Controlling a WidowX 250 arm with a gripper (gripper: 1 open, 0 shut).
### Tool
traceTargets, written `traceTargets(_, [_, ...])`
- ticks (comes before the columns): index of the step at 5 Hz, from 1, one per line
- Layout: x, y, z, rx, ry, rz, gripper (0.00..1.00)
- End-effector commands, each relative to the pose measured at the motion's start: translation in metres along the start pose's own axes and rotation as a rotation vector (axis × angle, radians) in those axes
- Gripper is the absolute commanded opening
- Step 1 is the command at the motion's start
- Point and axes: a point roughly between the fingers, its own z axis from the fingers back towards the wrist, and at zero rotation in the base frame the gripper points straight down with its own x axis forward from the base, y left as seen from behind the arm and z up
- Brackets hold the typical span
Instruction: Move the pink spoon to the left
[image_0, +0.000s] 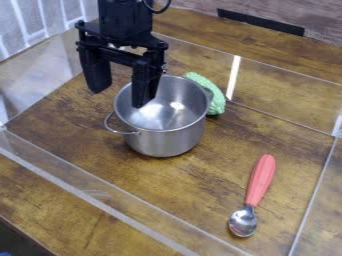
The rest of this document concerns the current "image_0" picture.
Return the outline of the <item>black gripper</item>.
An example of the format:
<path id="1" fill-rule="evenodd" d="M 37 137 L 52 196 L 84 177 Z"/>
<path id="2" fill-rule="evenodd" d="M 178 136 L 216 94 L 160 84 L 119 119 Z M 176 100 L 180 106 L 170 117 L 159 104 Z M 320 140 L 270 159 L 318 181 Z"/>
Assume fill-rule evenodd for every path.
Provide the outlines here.
<path id="1" fill-rule="evenodd" d="M 111 65 L 132 66 L 132 106 L 143 107 L 156 96 L 168 44 L 152 35 L 151 20 L 75 24 L 76 49 L 89 90 L 97 94 L 112 84 Z"/>

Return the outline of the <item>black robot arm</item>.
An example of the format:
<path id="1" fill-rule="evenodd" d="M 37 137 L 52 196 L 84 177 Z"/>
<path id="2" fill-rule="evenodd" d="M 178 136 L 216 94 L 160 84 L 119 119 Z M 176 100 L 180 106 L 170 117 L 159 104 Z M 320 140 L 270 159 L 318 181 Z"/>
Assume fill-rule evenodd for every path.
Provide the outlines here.
<path id="1" fill-rule="evenodd" d="M 100 93 L 112 85 L 111 65 L 132 68 L 132 106 L 143 107 L 156 96 L 164 73 L 168 44 L 152 35 L 153 0 L 97 0 L 99 22 L 79 20 L 76 50 L 89 90 Z"/>

